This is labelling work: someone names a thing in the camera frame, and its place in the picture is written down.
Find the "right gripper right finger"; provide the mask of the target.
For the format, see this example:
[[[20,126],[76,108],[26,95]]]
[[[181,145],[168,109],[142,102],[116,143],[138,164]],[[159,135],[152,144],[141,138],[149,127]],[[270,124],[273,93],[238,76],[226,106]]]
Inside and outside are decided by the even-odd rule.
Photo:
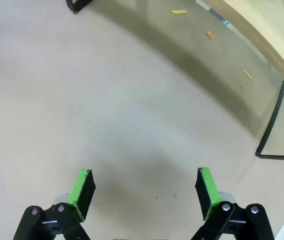
[[[204,224],[193,240],[218,240],[223,234],[236,240],[274,239],[265,208],[258,203],[241,208],[232,194],[218,191],[208,167],[198,169],[195,188]]]

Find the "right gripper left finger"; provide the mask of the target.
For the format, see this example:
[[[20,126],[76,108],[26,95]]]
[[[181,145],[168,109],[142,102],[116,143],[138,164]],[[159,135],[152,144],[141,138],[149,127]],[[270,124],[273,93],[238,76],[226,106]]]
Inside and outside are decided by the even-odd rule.
[[[81,223],[86,219],[95,189],[92,171],[82,169],[66,202],[46,210],[37,205],[25,209],[14,239],[54,240],[63,235],[66,240],[88,240]]]

